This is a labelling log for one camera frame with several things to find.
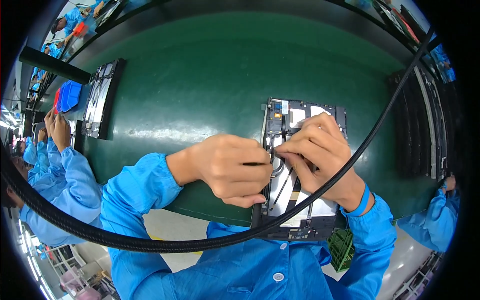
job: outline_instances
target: finger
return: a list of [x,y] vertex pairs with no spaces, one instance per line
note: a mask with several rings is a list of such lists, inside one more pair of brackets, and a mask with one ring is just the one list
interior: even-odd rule
[[270,164],[270,155],[263,148],[231,148],[225,151],[225,155],[239,165],[249,163]]
[[50,118],[53,115],[54,108],[48,111],[47,115],[45,116],[46,118]]
[[57,114],[56,117],[55,117],[55,123],[60,122],[60,119],[61,119],[61,115]]
[[265,185],[266,184],[263,182],[258,181],[237,181],[230,183],[225,183],[223,181],[220,186],[215,187],[214,184],[212,191],[215,197],[226,199],[258,194],[265,187]]
[[277,146],[275,150],[282,155],[286,152],[302,154],[303,157],[311,161],[320,170],[322,170],[325,163],[334,159],[334,155],[327,150],[315,145],[309,140],[286,141]]
[[60,116],[59,120],[60,120],[60,123],[66,123],[64,116]]
[[222,201],[226,204],[249,208],[256,203],[265,203],[266,199],[262,194],[255,194],[243,197],[224,198]]
[[56,124],[55,121],[53,121],[53,122],[50,124],[50,133],[52,133],[52,132],[55,131],[55,124]]
[[291,141],[298,141],[307,139],[312,141],[315,145],[328,150],[331,153],[337,153],[342,147],[343,143],[335,139],[325,130],[318,128],[316,124],[309,124],[303,126],[302,129],[291,137]]
[[271,164],[257,166],[237,166],[227,175],[232,181],[259,181],[264,186],[270,181],[273,166]]
[[254,139],[246,139],[233,134],[225,134],[222,138],[234,148],[262,148],[262,145]]
[[333,116],[329,116],[326,112],[323,112],[319,115],[308,118],[308,120],[305,120],[305,122],[303,123],[303,127],[306,127],[308,125],[315,125],[317,127],[320,127],[339,142],[348,144],[343,137],[342,132],[338,128],[338,124],[336,123],[335,118]]
[[317,180],[305,160],[295,153],[282,153],[282,156],[292,165],[300,179],[301,186],[308,192],[316,191],[318,188]]

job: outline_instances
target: fingernail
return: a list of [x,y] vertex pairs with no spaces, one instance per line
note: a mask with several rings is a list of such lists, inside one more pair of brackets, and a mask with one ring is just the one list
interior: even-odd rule
[[255,203],[255,204],[256,204],[256,203],[265,203],[265,202],[266,202],[266,200],[265,200],[265,198],[263,198],[263,197],[258,197],[258,198],[255,198],[255,199],[253,200],[253,203]]

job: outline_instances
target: factory floor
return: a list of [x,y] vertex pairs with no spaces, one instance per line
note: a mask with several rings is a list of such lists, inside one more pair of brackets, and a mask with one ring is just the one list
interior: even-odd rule
[[[206,237],[208,222],[183,216],[165,209],[152,210],[144,216],[145,227],[153,239],[160,240],[198,240]],[[377,300],[391,299],[400,285],[410,278],[419,265],[431,253],[431,250],[417,243],[408,234],[396,226],[397,240],[395,250],[390,257],[390,265],[384,274],[382,288]],[[87,262],[97,261],[105,270],[110,271],[111,262],[108,253],[99,245],[87,242],[75,246],[78,253]],[[162,254],[172,272],[178,272],[194,265],[201,253]],[[322,267],[323,272],[339,280],[345,272],[337,273],[331,264]]]

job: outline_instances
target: blue work uniform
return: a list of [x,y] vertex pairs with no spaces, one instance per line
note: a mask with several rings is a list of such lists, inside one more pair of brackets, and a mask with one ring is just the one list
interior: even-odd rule
[[459,207],[460,196],[456,191],[446,196],[442,189],[438,189],[427,210],[396,223],[423,246],[445,252],[455,232]]
[[[40,52],[43,53],[43,52],[45,51],[45,48],[46,48],[46,47],[48,47],[48,48],[50,49],[50,46],[47,46],[46,44],[43,44]],[[43,74],[45,74],[45,72],[46,72],[45,70],[40,70],[40,71],[38,72],[38,68],[37,68],[37,80],[42,79]]]
[[39,83],[36,83],[32,86],[32,90],[34,91],[38,91],[38,88],[40,87],[40,84]]
[[[34,185],[33,188],[63,212],[102,228],[99,220],[101,186],[95,181],[92,169],[86,158],[73,150],[65,148],[62,153],[49,159],[50,167]],[[52,225],[37,215],[26,204],[20,211],[20,219],[26,222],[38,239],[48,246],[57,247],[63,244],[78,244],[84,242],[81,238]]]
[[69,36],[73,32],[73,30],[75,29],[78,23],[81,23],[86,20],[86,17],[82,16],[82,14],[80,13],[80,10],[77,7],[75,7],[68,13],[66,13],[63,17],[67,19],[67,24],[63,29],[65,31],[65,36]]
[[37,161],[33,169],[28,171],[28,183],[33,186],[46,172],[50,163],[48,161],[47,144],[44,141],[40,141],[36,146]]
[[[172,203],[182,190],[165,156],[145,155],[108,181],[100,215],[105,230],[149,239],[142,215]],[[377,195],[363,216],[343,213],[355,255],[338,282],[321,269],[331,260],[325,241],[262,239],[204,251],[197,264],[176,273],[157,253],[109,248],[112,279],[122,299],[374,299],[396,240],[392,214]],[[210,222],[206,234],[210,239],[247,229]]]
[[60,56],[63,49],[65,48],[65,46],[57,48],[57,44],[58,43],[56,43],[55,45],[50,45],[50,52],[48,53],[48,55],[55,57],[56,59]]
[[38,73],[38,67],[34,67],[34,68],[33,68],[33,73],[32,73],[32,79],[30,79],[30,80],[33,80],[33,76],[37,75],[37,73]]
[[30,136],[27,137],[25,141],[25,150],[22,157],[24,161],[30,165],[34,165],[38,160],[36,156],[36,147],[35,144],[33,144],[33,140]]
[[443,45],[439,44],[437,47],[435,47],[431,51],[431,55],[437,60],[438,69],[443,72],[444,76],[447,78],[447,81],[454,81],[456,79],[455,71],[451,67],[450,69],[447,69],[444,64],[444,62],[447,62],[449,65],[451,65],[451,62],[444,51]]

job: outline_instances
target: red plastic bin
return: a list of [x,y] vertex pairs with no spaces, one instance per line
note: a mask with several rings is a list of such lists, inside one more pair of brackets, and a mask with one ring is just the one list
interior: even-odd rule
[[58,114],[58,110],[57,110],[57,103],[59,102],[59,98],[60,98],[60,89],[57,90],[57,92],[55,93],[55,100],[53,101],[53,112],[55,114]]

